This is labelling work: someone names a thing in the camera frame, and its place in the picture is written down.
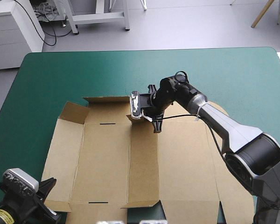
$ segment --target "black cable on floor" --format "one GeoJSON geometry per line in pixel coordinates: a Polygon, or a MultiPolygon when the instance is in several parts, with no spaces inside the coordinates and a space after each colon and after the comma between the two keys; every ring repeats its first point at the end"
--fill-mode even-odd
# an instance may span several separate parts
{"type": "Polygon", "coordinates": [[[47,44],[47,45],[49,45],[49,46],[54,46],[54,45],[56,45],[56,43],[57,43],[57,37],[56,37],[56,33],[55,33],[55,30],[54,30],[54,27],[52,26],[52,24],[50,23],[50,21],[49,21],[49,24],[50,24],[50,26],[51,26],[52,29],[53,29],[53,33],[54,33],[54,37],[55,37],[55,42],[54,42],[54,44],[49,44],[49,43],[45,42],[45,40],[44,40],[44,39],[41,37],[41,35],[39,34],[39,32],[38,32],[38,30],[37,30],[35,24],[34,24],[33,21],[32,21],[32,18],[30,17],[29,13],[28,13],[27,10],[24,8],[24,6],[23,6],[21,3],[19,3],[17,0],[14,0],[14,1],[15,1],[16,3],[18,3],[18,4],[24,9],[24,11],[25,11],[26,14],[28,15],[29,19],[31,20],[32,25],[34,26],[34,29],[36,30],[36,32],[37,32],[38,36],[40,37],[40,39],[41,39],[45,44],[47,44]]]}

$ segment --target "cable tie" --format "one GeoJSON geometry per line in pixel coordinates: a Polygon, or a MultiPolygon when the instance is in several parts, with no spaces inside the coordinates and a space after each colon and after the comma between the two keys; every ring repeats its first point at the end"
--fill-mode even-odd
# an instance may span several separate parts
{"type": "Polygon", "coordinates": [[[201,104],[200,107],[198,108],[198,110],[197,110],[197,116],[196,116],[195,121],[198,121],[198,120],[199,120],[199,112],[200,112],[200,109],[201,109],[204,105],[206,105],[206,104],[209,104],[209,102],[204,102],[204,103],[201,104]]]}

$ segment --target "yellow label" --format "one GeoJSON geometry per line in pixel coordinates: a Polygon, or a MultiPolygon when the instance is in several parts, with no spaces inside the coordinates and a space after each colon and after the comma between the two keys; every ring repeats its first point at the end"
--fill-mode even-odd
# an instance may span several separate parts
{"type": "Polygon", "coordinates": [[[11,215],[5,211],[0,209],[0,218],[6,223],[6,224],[14,224],[14,219],[11,217],[11,215]]]}

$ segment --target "green table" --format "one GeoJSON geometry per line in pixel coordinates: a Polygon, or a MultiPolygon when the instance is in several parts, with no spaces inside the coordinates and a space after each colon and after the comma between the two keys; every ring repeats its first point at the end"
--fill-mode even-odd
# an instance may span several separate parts
{"type": "MultiPolygon", "coordinates": [[[[280,143],[280,60],[271,48],[32,53],[0,111],[0,180],[14,167],[41,178],[66,101],[146,92],[178,70],[234,119],[280,143]]],[[[143,212],[160,215],[158,208],[143,212]]],[[[132,210],[128,218],[139,216],[132,210]]]]}

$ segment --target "wooden chair leg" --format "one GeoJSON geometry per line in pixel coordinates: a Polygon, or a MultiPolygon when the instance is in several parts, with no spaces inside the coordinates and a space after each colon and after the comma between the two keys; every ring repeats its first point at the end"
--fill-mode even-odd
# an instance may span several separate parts
{"type": "Polygon", "coordinates": [[[252,24],[252,28],[254,28],[257,23],[261,20],[261,18],[263,17],[263,15],[267,12],[267,10],[269,9],[269,7],[272,5],[272,3],[274,2],[274,0],[269,0],[266,5],[263,7],[263,9],[261,10],[260,14],[257,16],[257,18],[255,19],[255,21],[252,24]]]}

